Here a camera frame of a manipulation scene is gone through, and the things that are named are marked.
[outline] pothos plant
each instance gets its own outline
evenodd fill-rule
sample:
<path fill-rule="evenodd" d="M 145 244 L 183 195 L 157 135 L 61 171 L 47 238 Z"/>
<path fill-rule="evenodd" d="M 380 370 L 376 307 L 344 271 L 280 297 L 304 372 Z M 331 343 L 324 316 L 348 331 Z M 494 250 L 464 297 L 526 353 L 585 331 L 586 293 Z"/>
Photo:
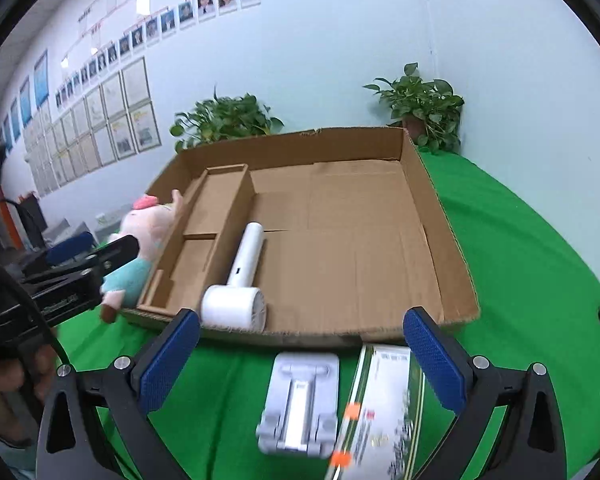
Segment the pothos plant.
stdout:
<path fill-rule="evenodd" d="M 438 150 L 456 152 L 460 147 L 458 123 L 464 99 L 454 95 L 451 85 L 443 79 L 424 82 L 417 69 L 417 63 L 409 63 L 404 66 L 404 75 L 400 79 L 374 79 L 389 85 L 387 89 L 381 89 L 377 84 L 364 88 L 375 90 L 380 95 L 380 102 L 391 107 L 392 119 L 404 120 L 413 116 L 424 122 L 425 133 L 415 139 L 418 146 L 428 146 L 432 153 Z"/>
<path fill-rule="evenodd" d="M 283 122 L 269 115 L 270 108 L 258 103 L 256 96 L 218 97 L 196 102 L 190 112 L 178 112 L 169 129 L 178 137 L 176 152 L 223 139 L 241 139 L 277 133 Z"/>

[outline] teal plush clothing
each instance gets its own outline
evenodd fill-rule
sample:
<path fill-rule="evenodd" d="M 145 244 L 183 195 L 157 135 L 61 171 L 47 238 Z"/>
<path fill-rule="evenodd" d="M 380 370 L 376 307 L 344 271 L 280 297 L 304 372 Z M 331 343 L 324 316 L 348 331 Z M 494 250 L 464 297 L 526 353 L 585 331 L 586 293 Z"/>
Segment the teal plush clothing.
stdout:
<path fill-rule="evenodd" d="M 128 264 L 114 270 L 104 278 L 102 292 L 124 290 L 125 298 L 122 300 L 124 308 L 133 308 L 138 304 L 144 283 L 149 277 L 152 263 L 144 258 L 135 258 Z"/>

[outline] table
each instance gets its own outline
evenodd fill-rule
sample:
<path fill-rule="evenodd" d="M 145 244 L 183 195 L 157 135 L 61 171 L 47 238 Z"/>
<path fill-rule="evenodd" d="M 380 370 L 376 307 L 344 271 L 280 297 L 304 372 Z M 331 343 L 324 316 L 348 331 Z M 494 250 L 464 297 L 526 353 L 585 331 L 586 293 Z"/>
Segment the table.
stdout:
<path fill-rule="evenodd" d="M 569 476 L 600 448 L 600 283 L 580 257 L 516 195 L 464 158 L 422 153 L 462 247 L 482 309 L 456 337 L 469 354 L 526 369 L 543 362 L 552 377 Z M 105 367 L 134 354 L 152 334 L 119 318 L 104 325 L 87 312 L 62 325 L 60 337 L 78 370 Z M 318 479 L 326 461 L 260 453 L 254 431 L 269 384 L 270 349 L 201 342 L 163 408 L 150 418 L 192 479 Z M 358 358 L 340 356 L 342 415 Z M 484 464 L 504 409 L 492 418 L 463 478 Z M 427 389 L 418 462 L 444 435 L 452 413 Z M 128 459 L 112 420 L 107 435 Z"/>

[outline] brown pot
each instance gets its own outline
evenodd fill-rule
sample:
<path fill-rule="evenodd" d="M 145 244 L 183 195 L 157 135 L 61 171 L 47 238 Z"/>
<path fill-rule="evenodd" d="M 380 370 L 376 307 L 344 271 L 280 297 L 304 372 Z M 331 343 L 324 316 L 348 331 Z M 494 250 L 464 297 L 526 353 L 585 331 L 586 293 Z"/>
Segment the brown pot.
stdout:
<path fill-rule="evenodd" d="M 402 127 L 407 130 L 414 144 L 418 137 L 427 131 L 424 121 L 412 115 L 406 115 L 402 118 Z"/>

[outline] plush toy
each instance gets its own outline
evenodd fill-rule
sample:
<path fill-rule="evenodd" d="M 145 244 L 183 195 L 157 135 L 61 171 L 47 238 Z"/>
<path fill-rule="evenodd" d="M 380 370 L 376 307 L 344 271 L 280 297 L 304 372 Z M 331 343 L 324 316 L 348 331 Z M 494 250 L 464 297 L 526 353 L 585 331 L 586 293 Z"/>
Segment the plush toy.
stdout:
<path fill-rule="evenodd" d="M 138 239 L 140 250 L 134 260 L 105 276 L 100 289 L 104 295 L 100 319 L 104 322 L 113 323 L 120 308 L 133 308 L 138 304 L 160 244 L 182 209 L 180 192 L 174 189 L 171 196 L 173 203 L 160 205 L 155 196 L 144 195 L 123 219 L 120 232 L 109 237 L 112 242 L 133 235 Z"/>

